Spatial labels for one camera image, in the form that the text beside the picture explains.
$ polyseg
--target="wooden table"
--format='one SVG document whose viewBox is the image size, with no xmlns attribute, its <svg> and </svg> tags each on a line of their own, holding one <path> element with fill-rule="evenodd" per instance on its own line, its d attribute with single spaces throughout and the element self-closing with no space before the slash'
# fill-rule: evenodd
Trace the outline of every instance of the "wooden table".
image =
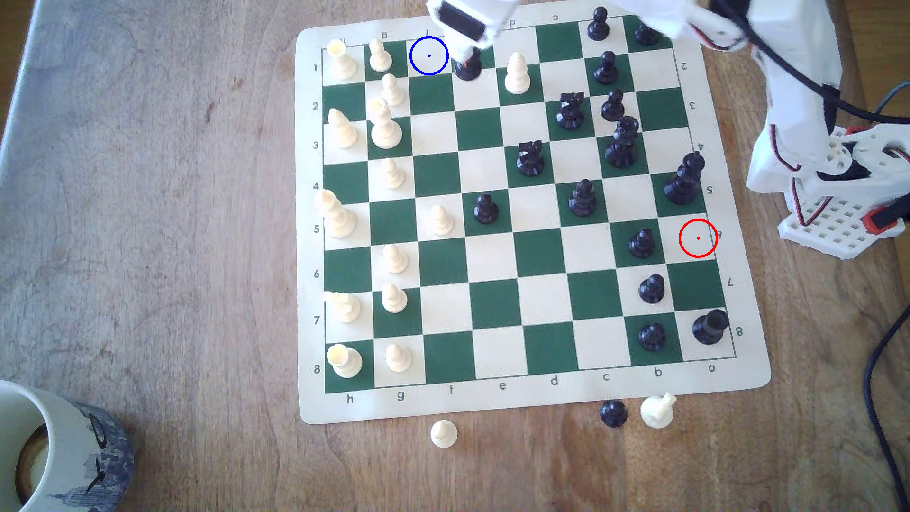
<svg viewBox="0 0 910 512">
<path fill-rule="evenodd" d="M 422 2 L 173 4 L 42 2 L 0 161 L 0 378 L 125 421 L 122 509 L 894 507 L 861 395 L 905 304 L 894 246 L 841 262 L 778 239 L 784 199 L 744 186 L 765 111 L 746 52 L 706 58 L 771 383 L 684 396 L 662 431 L 597 404 L 451 415 L 441 451 L 438 418 L 306 425 L 297 400 L 295 38 Z M 906 341 L 875 378 L 902 464 Z"/>
</svg>

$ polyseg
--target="red circle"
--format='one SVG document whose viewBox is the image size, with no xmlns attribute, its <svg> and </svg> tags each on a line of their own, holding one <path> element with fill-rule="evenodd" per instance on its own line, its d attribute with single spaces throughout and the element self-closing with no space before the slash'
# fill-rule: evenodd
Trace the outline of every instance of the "red circle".
<svg viewBox="0 0 910 512">
<path fill-rule="evenodd" d="M 711 229 L 714 230 L 714 246 L 711 247 L 711 250 L 707 251 L 705 254 L 692 254 L 691 252 L 688 252 L 685 249 L 685 247 L 683 246 L 683 231 L 685 230 L 685 227 L 696 221 L 704 222 L 705 224 L 711 226 Z M 692 220 L 689 220 L 688 222 L 686 222 L 685 224 L 683 224 L 682 227 L 680 228 L 680 249 L 682 249 L 682 252 L 685 252 L 686 254 L 688 254 L 689 256 L 692 256 L 693 258 L 704 258 L 706 256 L 711 255 L 711 253 L 714 252 L 715 249 L 717 249 L 717 242 L 720 241 L 720 238 L 721 237 L 717 236 L 717 228 L 715 228 L 714 225 L 711 224 L 711 222 L 709 222 L 707 219 L 692 219 Z"/>
</svg>

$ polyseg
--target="coffee mug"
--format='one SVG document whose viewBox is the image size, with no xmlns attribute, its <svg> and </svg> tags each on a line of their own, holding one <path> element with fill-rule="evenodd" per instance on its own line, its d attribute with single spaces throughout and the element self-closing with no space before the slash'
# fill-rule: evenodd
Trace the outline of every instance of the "coffee mug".
<svg viewBox="0 0 910 512">
<path fill-rule="evenodd" d="M 108 512 L 133 447 L 107 411 L 0 381 L 0 512 Z"/>
</svg>

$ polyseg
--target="blue circle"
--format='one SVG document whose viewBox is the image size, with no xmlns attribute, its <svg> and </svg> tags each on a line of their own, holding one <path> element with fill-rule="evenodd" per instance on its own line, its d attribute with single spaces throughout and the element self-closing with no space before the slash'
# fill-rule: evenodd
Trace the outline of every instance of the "blue circle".
<svg viewBox="0 0 910 512">
<path fill-rule="evenodd" d="M 442 47 L 446 49 L 446 60 L 445 60 L 445 62 L 442 63 L 442 67 L 440 67 L 440 68 L 437 69 L 436 71 L 433 71 L 432 73 L 424 73 L 424 72 L 421 71 L 418 67 L 414 66 L 414 46 L 416 46 L 420 41 L 423 41 L 424 39 L 436 39 L 437 41 L 440 42 L 440 44 L 442 45 Z M 441 73 L 442 70 L 446 68 L 446 66 L 449 65 L 449 47 L 446 46 L 446 44 L 442 42 L 442 39 L 439 39 L 438 37 L 435 37 L 435 36 L 424 36 L 424 37 L 421 37 L 420 39 L 418 39 L 417 41 L 414 41 L 414 44 L 410 46 L 410 51 L 408 52 L 408 59 L 410 60 L 410 65 L 411 65 L 411 67 L 413 67 L 413 68 L 414 68 L 418 73 L 420 73 L 421 75 L 427 75 L 427 76 L 437 75 L 438 73 Z"/>
</svg>

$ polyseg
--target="chess board mat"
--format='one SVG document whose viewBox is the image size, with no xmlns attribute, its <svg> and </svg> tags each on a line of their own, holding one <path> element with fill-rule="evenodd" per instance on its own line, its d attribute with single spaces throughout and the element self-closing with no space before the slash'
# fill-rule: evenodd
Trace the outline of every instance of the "chess board mat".
<svg viewBox="0 0 910 512">
<path fill-rule="evenodd" d="M 445 66 L 442 38 L 428 16 L 310 28 L 300 34 L 296 62 L 298 385 L 300 415 L 323 424 L 544 404 L 747 389 L 766 384 L 771 369 L 743 235 L 733 203 L 702 50 L 662 38 L 642 46 L 638 20 L 606 5 L 610 35 L 592 41 L 586 27 L 598 2 L 521 5 L 471 82 Z M 390 73 L 405 89 L 392 108 L 403 139 L 377 148 L 369 138 L 366 102 L 381 92 L 382 73 L 369 68 L 368 42 L 380 37 L 392 55 Z M 337 80 L 325 46 L 343 39 L 357 74 Z M 617 55 L 619 80 L 592 78 L 604 50 Z M 508 93 L 502 81 L 513 51 L 528 62 L 531 88 Z M 609 90 L 625 93 L 627 115 L 641 122 L 638 161 L 628 169 L 605 162 L 615 123 L 599 108 Z M 563 92 L 585 94 L 585 123 L 555 122 Z M 338 108 L 358 131 L 352 148 L 331 145 L 327 114 Z M 535 178 L 515 168 L 517 144 L 543 140 L 546 169 Z M 707 165 L 702 194 L 677 206 L 662 192 L 694 148 Z M 394 158 L 406 178 L 387 189 L 379 163 Z M 591 179 L 597 211 L 568 210 L 574 184 Z M 313 206 L 316 189 L 333 190 L 357 216 L 343 239 L 325 235 Z M 477 196 L 500 207 L 489 225 L 472 216 Z M 430 230 L 430 207 L 455 219 L 449 235 Z M 709 256 L 714 232 L 720 239 Z M 657 248 L 646 260 L 628 251 L 642 228 Z M 382 248 L 408 254 L 401 274 L 386 272 Z M 643 302 L 639 283 L 666 280 L 657 304 Z M 397 284 L 407 308 L 386 312 L 380 287 Z M 355 294 L 362 310 L 341 323 L 323 292 Z M 693 321 L 714 308 L 731 327 L 715 345 L 698 343 Z M 667 332 L 659 352 L 646 352 L 637 332 L 648 323 Z M 338 377 L 326 361 L 333 343 L 355 348 L 363 368 Z M 394 373 L 386 347 L 410 349 L 413 364 Z"/>
</svg>

